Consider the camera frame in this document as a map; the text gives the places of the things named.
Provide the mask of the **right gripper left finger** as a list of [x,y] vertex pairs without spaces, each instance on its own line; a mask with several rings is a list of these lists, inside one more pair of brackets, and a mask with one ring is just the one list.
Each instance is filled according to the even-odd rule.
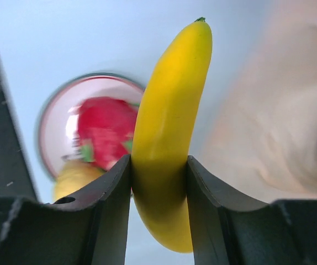
[[0,197],[0,264],[124,264],[130,157],[58,200]]

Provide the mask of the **yellow fake lemon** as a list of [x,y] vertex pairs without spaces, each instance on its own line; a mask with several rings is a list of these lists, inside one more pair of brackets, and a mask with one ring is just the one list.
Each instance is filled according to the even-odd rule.
[[56,177],[53,188],[53,200],[57,201],[76,192],[103,174],[105,174],[105,171],[82,160],[69,160],[65,162],[65,165]]

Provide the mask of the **red fake dragon fruit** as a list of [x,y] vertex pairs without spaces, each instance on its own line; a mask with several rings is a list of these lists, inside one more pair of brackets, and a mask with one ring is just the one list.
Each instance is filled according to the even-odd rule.
[[105,171],[131,153],[139,105],[111,97],[86,99],[78,110],[83,159]]

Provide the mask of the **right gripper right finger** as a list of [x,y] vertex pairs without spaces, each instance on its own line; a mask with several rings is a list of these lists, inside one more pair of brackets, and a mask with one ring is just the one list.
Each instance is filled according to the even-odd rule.
[[261,202],[193,156],[186,183],[195,264],[317,264],[317,200]]

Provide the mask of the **translucent orange plastic bag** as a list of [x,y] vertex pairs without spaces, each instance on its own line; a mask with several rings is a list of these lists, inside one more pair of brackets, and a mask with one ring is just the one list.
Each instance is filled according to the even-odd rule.
[[274,1],[199,160],[264,202],[317,198],[317,1]]

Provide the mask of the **yellow fake banana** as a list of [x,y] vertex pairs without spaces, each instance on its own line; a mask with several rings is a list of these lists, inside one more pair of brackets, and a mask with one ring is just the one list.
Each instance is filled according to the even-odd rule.
[[193,250],[186,163],[212,56],[212,31],[201,17],[162,54],[144,91],[131,152],[134,202],[150,234],[165,248]]

